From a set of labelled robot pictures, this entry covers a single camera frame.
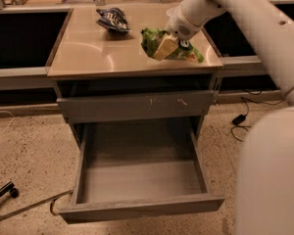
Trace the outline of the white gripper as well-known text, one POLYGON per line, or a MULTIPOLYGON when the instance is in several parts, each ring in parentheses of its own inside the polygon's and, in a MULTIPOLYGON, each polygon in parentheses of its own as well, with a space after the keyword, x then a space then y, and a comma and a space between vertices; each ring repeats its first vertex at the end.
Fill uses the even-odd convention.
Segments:
POLYGON ((164 60, 178 48, 178 39, 189 40, 202 28, 199 9, 194 6, 178 5, 167 10, 169 20, 165 30, 171 35, 165 35, 153 57, 164 60))

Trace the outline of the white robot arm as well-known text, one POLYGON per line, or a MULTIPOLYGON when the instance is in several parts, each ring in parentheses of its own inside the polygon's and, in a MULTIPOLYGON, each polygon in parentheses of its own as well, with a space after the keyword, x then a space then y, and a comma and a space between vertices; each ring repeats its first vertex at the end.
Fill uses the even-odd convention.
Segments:
POLYGON ((234 235, 294 235, 294 20, 269 0, 183 0, 154 56, 228 13, 259 59, 238 75, 247 88, 274 89, 287 107, 259 119, 237 161, 234 235))

